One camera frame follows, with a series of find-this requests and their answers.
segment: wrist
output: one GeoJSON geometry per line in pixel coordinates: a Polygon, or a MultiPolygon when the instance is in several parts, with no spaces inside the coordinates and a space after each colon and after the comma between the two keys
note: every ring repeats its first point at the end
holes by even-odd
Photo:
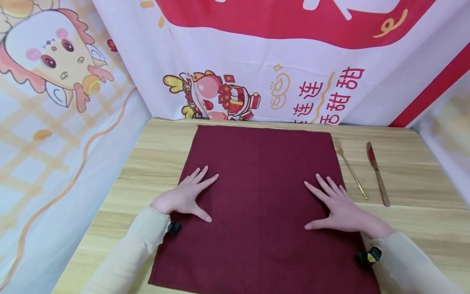
{"type": "Polygon", "coordinates": [[[150,207],[163,215],[169,215],[173,211],[171,207],[169,207],[168,202],[165,201],[161,196],[154,199],[150,203],[150,207]]]}
{"type": "Polygon", "coordinates": [[[362,230],[362,233],[364,233],[370,240],[384,239],[394,232],[395,230],[389,224],[375,215],[371,215],[370,220],[362,230]]]}

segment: red cheek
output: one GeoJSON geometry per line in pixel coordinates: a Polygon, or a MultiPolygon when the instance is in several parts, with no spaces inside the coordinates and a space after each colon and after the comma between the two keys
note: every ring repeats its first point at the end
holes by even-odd
{"type": "Polygon", "coordinates": [[[58,28],[57,31],[55,31],[55,35],[59,39],[65,39],[69,36],[69,32],[65,28],[58,28]]]}
{"type": "Polygon", "coordinates": [[[41,51],[37,48],[29,48],[26,50],[25,55],[28,60],[35,61],[41,56],[41,51]]]}

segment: red stripe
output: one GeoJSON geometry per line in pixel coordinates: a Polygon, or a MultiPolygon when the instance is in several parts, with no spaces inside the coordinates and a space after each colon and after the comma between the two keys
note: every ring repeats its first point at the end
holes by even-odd
{"type": "Polygon", "coordinates": [[[406,127],[470,69],[470,43],[449,63],[413,102],[390,124],[406,127]]]}

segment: napkin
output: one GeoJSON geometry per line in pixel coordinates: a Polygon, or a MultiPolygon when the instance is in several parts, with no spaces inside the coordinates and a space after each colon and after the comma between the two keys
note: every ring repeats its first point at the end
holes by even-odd
{"type": "Polygon", "coordinates": [[[304,181],[344,186],[329,133],[199,126],[180,181],[209,166],[219,179],[199,206],[212,217],[171,215],[182,229],[158,248],[149,283],[202,294],[380,293],[355,255],[359,233],[307,231],[328,209],[304,181]]]}

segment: forearm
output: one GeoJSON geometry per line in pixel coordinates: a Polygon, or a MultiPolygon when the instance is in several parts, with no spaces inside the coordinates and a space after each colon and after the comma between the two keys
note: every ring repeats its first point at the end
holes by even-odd
{"type": "Polygon", "coordinates": [[[407,236],[394,232],[371,241],[382,251],[380,263],[405,293],[460,294],[429,257],[407,236]]]}
{"type": "Polygon", "coordinates": [[[169,224],[168,215],[150,207],[142,210],[82,293],[127,293],[142,265],[163,242],[169,224]]]}

